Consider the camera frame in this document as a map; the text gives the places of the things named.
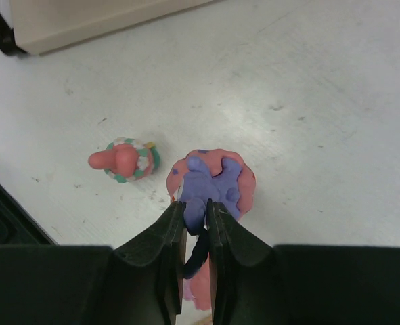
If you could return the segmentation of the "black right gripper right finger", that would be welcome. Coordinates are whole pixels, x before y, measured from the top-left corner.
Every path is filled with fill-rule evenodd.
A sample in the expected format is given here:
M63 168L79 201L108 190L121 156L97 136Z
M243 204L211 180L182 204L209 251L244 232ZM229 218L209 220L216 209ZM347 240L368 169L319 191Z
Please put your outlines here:
M222 203L207 202L213 324L277 324L273 250Z

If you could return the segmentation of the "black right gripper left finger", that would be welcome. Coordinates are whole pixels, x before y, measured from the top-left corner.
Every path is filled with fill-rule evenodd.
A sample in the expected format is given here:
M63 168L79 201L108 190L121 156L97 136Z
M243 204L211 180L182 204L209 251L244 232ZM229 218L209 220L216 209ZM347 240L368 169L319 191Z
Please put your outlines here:
M187 231L174 202L148 228L114 250L111 324L175 324L181 314Z

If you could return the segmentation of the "purple bunny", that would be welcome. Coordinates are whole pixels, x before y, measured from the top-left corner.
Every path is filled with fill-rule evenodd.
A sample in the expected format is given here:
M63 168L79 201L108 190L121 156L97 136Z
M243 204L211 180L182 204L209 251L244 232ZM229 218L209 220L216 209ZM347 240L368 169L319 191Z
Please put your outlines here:
M206 206L224 204L235 220L253 207L256 177L242 157L223 149L193 150L178 160L166 179L170 199L185 204L183 221L195 246L183 268L183 296L196 309L211 309Z

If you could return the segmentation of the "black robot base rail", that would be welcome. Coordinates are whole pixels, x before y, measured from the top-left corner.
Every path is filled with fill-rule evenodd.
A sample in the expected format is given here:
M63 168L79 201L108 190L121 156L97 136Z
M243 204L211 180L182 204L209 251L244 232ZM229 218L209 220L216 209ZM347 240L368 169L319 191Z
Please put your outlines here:
M0 185L0 245L54 245L55 242Z

